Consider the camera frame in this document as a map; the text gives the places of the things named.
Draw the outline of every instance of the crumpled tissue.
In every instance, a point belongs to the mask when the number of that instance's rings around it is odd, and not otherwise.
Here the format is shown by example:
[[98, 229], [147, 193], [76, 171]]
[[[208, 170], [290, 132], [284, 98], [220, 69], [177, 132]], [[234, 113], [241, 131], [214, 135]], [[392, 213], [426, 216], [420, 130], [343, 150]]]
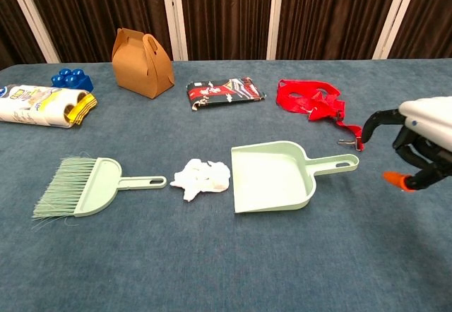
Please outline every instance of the crumpled tissue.
[[169, 184], [184, 188], [184, 200], [192, 201], [199, 192], [223, 192], [229, 187], [230, 177], [231, 171], [222, 162], [192, 159]]

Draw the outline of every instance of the broom handle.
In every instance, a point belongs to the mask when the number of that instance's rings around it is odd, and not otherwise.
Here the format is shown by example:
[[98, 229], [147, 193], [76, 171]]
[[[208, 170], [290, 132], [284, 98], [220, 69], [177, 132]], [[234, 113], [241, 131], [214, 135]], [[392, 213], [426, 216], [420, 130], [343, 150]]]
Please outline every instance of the broom handle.
[[118, 190], [146, 190], [147, 188], [162, 188], [167, 184], [164, 176], [126, 176], [120, 178]]

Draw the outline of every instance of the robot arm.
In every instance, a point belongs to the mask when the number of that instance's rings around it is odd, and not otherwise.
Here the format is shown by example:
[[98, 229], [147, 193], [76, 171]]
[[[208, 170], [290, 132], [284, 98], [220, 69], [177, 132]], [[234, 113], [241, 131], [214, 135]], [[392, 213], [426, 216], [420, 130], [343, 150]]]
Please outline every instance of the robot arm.
[[424, 98], [404, 102], [398, 109], [375, 112], [363, 126], [362, 142], [369, 141], [380, 125], [403, 125], [393, 148], [420, 169], [414, 176], [385, 172], [387, 181], [415, 191], [452, 175], [452, 97]]

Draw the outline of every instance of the broom bristles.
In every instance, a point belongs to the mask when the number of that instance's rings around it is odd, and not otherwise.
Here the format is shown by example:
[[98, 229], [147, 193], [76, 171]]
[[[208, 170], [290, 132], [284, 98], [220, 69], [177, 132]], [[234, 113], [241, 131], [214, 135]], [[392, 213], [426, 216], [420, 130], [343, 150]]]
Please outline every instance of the broom bristles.
[[54, 178], [33, 210], [33, 218], [73, 215], [96, 159], [70, 157], [61, 161]]

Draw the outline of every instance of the orange gripper tip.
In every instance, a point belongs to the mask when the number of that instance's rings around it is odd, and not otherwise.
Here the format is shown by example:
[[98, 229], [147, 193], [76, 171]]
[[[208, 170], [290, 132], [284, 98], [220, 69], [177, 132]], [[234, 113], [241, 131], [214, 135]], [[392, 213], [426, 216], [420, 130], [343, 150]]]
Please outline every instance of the orange gripper tip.
[[410, 175], [409, 174], [401, 174], [398, 172], [384, 172], [383, 178], [390, 184], [393, 184], [394, 186], [400, 187], [406, 192], [415, 192], [416, 190], [413, 190], [411, 188], [408, 188], [405, 185], [405, 179], [407, 179]]

